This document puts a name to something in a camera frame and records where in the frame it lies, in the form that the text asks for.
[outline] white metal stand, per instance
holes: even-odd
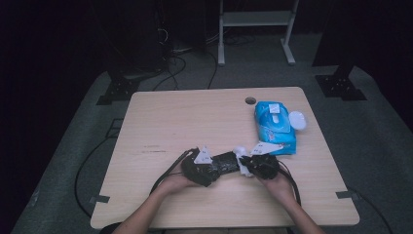
[[[218,64],[225,65],[224,55],[224,27],[225,26],[265,26],[265,25],[286,25],[285,38],[281,39],[288,64],[294,65],[295,59],[289,49],[288,42],[291,36],[292,25],[298,8],[299,0],[294,0],[291,11],[278,12],[224,12],[223,0],[219,7],[219,44],[218,44]]]

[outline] carpeted floor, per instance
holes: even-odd
[[[210,88],[301,87],[345,183],[360,194],[354,200],[359,224],[323,229],[327,233],[390,233],[382,215],[393,233],[410,233],[413,230],[412,133],[374,80],[358,68],[352,71],[350,79],[367,100],[343,101],[323,95],[315,76],[332,74],[336,67],[312,67],[320,35],[291,37],[290,47],[297,61],[294,66],[286,62],[281,37],[256,36],[251,43],[226,46],[226,65],[217,67]],[[216,45],[208,50],[217,57]],[[186,66],[175,75],[176,83],[168,79],[157,90],[206,89],[215,70],[212,55],[194,52],[179,57]],[[169,60],[170,72],[183,66],[182,59]],[[164,72],[145,80],[138,90],[152,91],[168,76]],[[110,105],[96,105],[109,83],[107,73],[96,77],[13,233],[98,233],[77,206],[74,187],[78,175],[79,201],[91,214],[116,143],[116,138],[105,139],[106,132],[114,119],[125,116],[129,104],[113,101]]]

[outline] metal leg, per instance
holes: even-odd
[[[285,38],[281,39],[282,48],[284,50],[284,53],[285,53],[285,56],[286,56],[286,59],[287,59],[289,65],[294,65],[295,64],[295,59],[294,59],[294,56],[292,55],[291,50],[289,49],[288,42],[289,42],[289,38],[291,36],[292,26],[294,25],[295,16],[297,14],[298,2],[299,2],[299,0],[294,1],[294,5],[292,7],[291,15],[290,15],[289,21],[288,21],[288,27],[287,27],[286,33],[285,33]]]
[[[218,65],[225,65],[224,55],[224,4],[223,0],[220,1],[219,6],[219,44],[218,44]]]

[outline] forearm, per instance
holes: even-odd
[[[155,190],[113,233],[146,234],[149,225],[167,196],[168,193],[162,190]]]
[[[280,201],[297,228],[303,234],[319,234],[324,231],[310,218],[295,200]]]

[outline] person's right hand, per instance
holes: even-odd
[[[295,202],[291,183],[284,175],[278,173],[273,179],[257,178],[262,184],[264,184],[270,194],[282,204],[291,202],[291,200],[294,200]]]

